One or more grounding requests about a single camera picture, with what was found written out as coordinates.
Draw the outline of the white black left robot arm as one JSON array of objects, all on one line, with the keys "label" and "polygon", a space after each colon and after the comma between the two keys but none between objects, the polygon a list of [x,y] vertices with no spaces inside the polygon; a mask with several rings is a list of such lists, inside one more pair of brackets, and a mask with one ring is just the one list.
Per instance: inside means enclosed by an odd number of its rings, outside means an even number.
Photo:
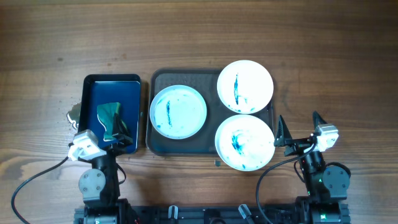
[{"label": "white black left robot arm", "polygon": [[118,141],[105,149],[98,146],[98,139],[90,130],[75,135],[68,156],[73,160],[91,164],[78,183],[83,195],[84,208],[75,210],[74,223],[139,223],[137,213],[127,199],[120,199],[116,157],[124,154],[124,148],[132,144],[125,134],[113,134]]}]

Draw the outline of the green sponge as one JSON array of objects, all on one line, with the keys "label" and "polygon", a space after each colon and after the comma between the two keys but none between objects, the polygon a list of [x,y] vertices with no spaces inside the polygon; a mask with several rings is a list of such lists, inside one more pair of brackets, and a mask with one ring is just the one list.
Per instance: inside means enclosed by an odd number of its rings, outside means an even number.
[{"label": "green sponge", "polygon": [[97,106],[97,117],[105,132],[104,141],[118,140],[123,144],[132,144],[132,137],[125,122],[119,114],[121,104],[119,102],[105,103]]}]

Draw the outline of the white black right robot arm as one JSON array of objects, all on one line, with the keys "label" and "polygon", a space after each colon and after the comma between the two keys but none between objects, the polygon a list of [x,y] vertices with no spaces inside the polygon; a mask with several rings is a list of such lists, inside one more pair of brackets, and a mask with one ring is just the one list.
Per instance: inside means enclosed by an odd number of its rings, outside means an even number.
[{"label": "white black right robot arm", "polygon": [[307,138],[294,139],[283,119],[278,118],[274,146],[285,147],[285,156],[298,156],[301,179],[307,195],[295,201],[297,223],[351,222],[347,199],[351,171],[339,162],[325,162],[323,153],[333,147],[338,129],[313,112],[314,132]]}]

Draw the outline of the white plate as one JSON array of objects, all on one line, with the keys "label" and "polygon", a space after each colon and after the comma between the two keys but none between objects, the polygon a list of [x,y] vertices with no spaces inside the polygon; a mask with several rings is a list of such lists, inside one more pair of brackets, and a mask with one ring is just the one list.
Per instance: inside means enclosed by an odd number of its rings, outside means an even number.
[{"label": "white plate", "polygon": [[221,160],[240,171],[254,171],[267,165],[275,153],[274,134],[261,119],[234,115],[224,120],[215,134]]},{"label": "white plate", "polygon": [[253,114],[271,101],[274,83],[268,70],[252,60],[238,60],[222,69],[217,80],[221,102],[239,114]]},{"label": "white plate", "polygon": [[152,100],[149,118],[155,130],[169,139],[186,139],[202,128],[207,106],[202,95],[186,85],[164,88]]}]

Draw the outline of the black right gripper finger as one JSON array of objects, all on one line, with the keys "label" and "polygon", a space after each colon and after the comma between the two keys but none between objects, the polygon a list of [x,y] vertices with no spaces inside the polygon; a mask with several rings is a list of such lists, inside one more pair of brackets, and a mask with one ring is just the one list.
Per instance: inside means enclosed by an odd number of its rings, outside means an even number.
[{"label": "black right gripper finger", "polygon": [[313,118],[314,128],[316,128],[320,124],[327,124],[327,122],[320,116],[320,114],[317,111],[314,111],[312,113],[312,118]]},{"label": "black right gripper finger", "polygon": [[284,147],[284,146],[289,146],[291,144],[292,144],[292,136],[282,115],[280,115],[278,117],[278,125],[277,125],[277,132],[275,134],[274,146]]}]

